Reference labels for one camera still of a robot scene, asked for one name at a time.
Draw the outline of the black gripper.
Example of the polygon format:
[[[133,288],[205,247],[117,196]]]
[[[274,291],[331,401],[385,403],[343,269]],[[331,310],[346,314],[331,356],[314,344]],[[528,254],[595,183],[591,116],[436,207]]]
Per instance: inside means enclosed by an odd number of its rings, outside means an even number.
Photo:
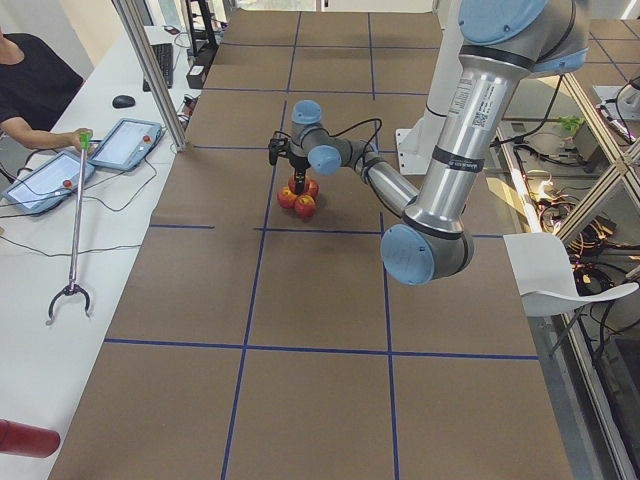
[[[288,160],[296,172],[293,176],[293,191],[296,195],[301,195],[305,192],[305,173],[310,168],[309,161],[306,157],[299,156],[293,152],[288,153]]]

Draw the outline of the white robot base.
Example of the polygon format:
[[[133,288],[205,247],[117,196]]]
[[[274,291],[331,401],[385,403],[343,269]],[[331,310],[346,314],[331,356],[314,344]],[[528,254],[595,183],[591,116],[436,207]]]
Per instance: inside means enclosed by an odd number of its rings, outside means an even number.
[[[429,160],[422,147],[421,128],[397,129],[395,133],[396,151],[400,172],[403,175],[424,175]]]

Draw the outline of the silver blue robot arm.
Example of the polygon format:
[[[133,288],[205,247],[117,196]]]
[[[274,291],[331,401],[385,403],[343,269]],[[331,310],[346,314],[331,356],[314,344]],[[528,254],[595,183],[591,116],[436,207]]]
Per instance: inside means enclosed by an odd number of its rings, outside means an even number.
[[[588,51],[587,1],[464,1],[461,76],[432,150],[421,188],[391,167],[368,141],[332,136],[312,100],[295,104],[289,138],[271,140],[269,160],[279,155],[294,167],[331,175],[353,169],[401,222],[381,241],[386,271],[407,285],[457,274],[472,259],[473,240],[461,214],[485,153],[526,77],[579,69]]]

